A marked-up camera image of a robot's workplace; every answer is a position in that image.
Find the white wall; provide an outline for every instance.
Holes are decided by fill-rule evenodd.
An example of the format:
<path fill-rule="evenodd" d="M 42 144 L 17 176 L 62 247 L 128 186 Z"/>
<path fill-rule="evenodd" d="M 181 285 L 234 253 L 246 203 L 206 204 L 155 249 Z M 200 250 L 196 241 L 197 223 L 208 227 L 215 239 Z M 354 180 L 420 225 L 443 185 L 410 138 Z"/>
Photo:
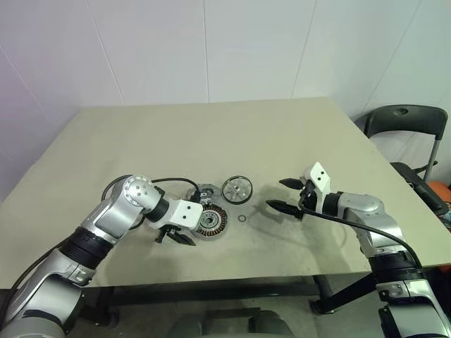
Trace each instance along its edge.
<path fill-rule="evenodd" d="M 351 118 L 393 103 L 450 111 L 450 7 L 448 0 L 0 1 L 0 200 L 80 106 L 328 95 Z M 450 134 L 434 172 L 448 182 Z M 426 160 L 420 139 L 396 140 L 382 141 L 390 160 Z"/>

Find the black chair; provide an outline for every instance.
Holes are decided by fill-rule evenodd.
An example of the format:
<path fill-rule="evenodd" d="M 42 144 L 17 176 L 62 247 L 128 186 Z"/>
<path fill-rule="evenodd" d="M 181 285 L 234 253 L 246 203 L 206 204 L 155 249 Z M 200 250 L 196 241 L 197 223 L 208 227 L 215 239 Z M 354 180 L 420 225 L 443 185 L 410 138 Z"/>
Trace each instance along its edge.
<path fill-rule="evenodd" d="M 398 104 L 377 108 L 366 114 L 364 118 L 366 118 L 364 134 L 368 138 L 379 132 L 391 130 L 407 130 L 435 135 L 427 165 L 417 169 L 411 169 L 401 162 L 394 162 L 391 165 L 414 188 L 415 192 L 436 215 L 447 213 L 448 209 L 445 202 L 426 183 L 432 167 L 437 164 L 437 161 L 434 160 L 445 131 L 448 118 L 446 111 L 436 107 Z M 417 175 L 422 171 L 426 171 L 423 179 Z"/>

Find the silver robot arm segment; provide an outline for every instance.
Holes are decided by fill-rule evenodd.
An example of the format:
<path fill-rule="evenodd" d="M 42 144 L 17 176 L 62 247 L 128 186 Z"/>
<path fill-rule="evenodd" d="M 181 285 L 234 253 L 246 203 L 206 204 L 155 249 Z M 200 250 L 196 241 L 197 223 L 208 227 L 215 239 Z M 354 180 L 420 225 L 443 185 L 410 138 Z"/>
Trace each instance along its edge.
<path fill-rule="evenodd" d="M 330 178 L 320 163 L 307 168 L 301 181 L 304 189 L 307 182 L 314 186 L 311 192 L 303 192 L 316 198 L 317 213 L 382 230 L 404 241 L 400 226 L 385 212 L 381 200 L 365 194 L 331 193 Z M 353 229 L 371 265 L 381 301 L 388 304 L 379 311 L 385 335 L 451 338 L 450 321 L 406 248 L 380 234 Z"/>
<path fill-rule="evenodd" d="M 200 204 L 164 198 L 141 175 L 117 182 L 110 197 L 82 221 L 60 248 L 51 252 L 16 292 L 6 314 L 8 324 L 0 337 L 20 337 L 24 332 L 64 337 L 66 323 L 72 319 L 74 309 L 80 307 L 80 287 L 90 283 L 97 266 L 138 216 L 145 214 L 155 229 L 169 224 L 193 230 L 202 210 Z"/>

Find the table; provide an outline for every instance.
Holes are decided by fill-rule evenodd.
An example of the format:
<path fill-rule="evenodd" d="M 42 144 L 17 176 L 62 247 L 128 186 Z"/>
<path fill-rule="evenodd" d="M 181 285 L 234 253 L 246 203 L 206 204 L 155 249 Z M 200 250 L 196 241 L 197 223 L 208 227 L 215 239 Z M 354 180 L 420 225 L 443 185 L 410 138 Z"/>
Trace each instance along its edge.
<path fill-rule="evenodd" d="M 315 161 L 333 190 L 379 197 L 424 265 L 451 263 L 450 234 L 330 99 L 86 108 L 1 205 L 0 288 L 68 236 L 113 178 L 129 173 L 218 186 L 244 175 L 254 195 L 228 206 L 228 230 L 216 241 L 157 244 L 156 230 L 131 231 L 92 287 L 370 271 L 352 229 L 312 217 L 299 222 L 264 203 L 295 203 L 297 192 L 278 181 Z M 189 188 L 160 187 L 174 196 Z"/>

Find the chair backrest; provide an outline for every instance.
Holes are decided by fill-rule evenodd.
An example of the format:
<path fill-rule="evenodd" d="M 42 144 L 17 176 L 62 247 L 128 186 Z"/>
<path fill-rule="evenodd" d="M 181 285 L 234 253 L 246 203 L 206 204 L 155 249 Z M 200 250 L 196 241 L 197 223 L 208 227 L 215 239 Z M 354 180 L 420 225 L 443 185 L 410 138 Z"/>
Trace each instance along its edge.
<path fill-rule="evenodd" d="M 367 114 L 364 134 L 369 138 L 379 132 L 408 130 L 432 134 L 440 140 L 447 119 L 446 111 L 436 107 L 407 104 L 383 106 Z"/>

